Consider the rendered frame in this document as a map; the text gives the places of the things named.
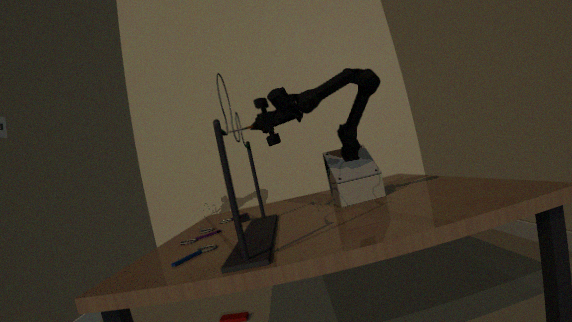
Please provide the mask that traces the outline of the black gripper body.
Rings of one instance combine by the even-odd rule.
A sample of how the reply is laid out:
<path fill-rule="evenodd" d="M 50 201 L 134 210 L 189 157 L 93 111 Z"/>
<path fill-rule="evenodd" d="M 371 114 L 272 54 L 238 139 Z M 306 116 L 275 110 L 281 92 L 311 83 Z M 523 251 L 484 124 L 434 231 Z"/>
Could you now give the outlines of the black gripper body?
<path fill-rule="evenodd" d="M 256 109 L 261 108 L 262 112 L 258 114 L 259 116 L 262 115 L 262 113 L 267 112 L 266 107 L 268 107 L 269 105 L 267 103 L 266 98 L 257 98 L 255 100 L 253 100 L 253 103 L 254 103 L 254 106 Z M 276 119 L 277 120 L 276 120 L 276 124 L 273 126 L 273 129 L 275 126 L 278 126 L 280 124 L 285 123 L 281 120 L 281 118 L 279 116 L 279 110 L 277 110 L 277 109 L 274 110 L 274 113 L 275 114 L 273 115 L 273 118 L 274 118 L 274 120 L 276 120 Z M 278 133 L 275 134 L 274 131 L 271 131 L 271 132 L 269 132 L 269 134 L 270 134 L 270 136 L 267 136 L 267 138 L 266 138 L 269 146 L 272 146 L 272 145 L 275 145 L 275 144 L 278 144 L 281 142 Z"/>

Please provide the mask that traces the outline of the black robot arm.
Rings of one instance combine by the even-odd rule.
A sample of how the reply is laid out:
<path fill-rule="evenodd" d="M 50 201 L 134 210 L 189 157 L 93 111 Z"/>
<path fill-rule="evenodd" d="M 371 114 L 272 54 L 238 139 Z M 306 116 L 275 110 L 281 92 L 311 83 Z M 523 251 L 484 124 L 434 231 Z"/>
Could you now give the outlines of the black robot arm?
<path fill-rule="evenodd" d="M 267 99 L 279 110 L 279 116 L 283 122 L 293 119 L 301 122 L 303 113 L 309 113 L 316 109 L 324 98 L 345 87 L 348 83 L 357 84 L 358 92 L 347 122 L 339 124 L 337 132 L 342 143 L 341 153 L 344 161 L 358 160 L 358 150 L 361 145 L 357 140 L 357 127 L 370 96 L 379 88 L 380 84 L 379 77 L 371 69 L 346 68 L 324 84 L 322 83 L 315 89 L 306 90 L 300 94 L 287 94 L 284 87 L 276 88 L 269 92 Z M 274 120 L 274 114 L 274 111 L 267 111 L 256 117 L 255 121 L 258 128 L 263 129 L 265 133 L 274 131 L 273 126 L 277 120 Z"/>

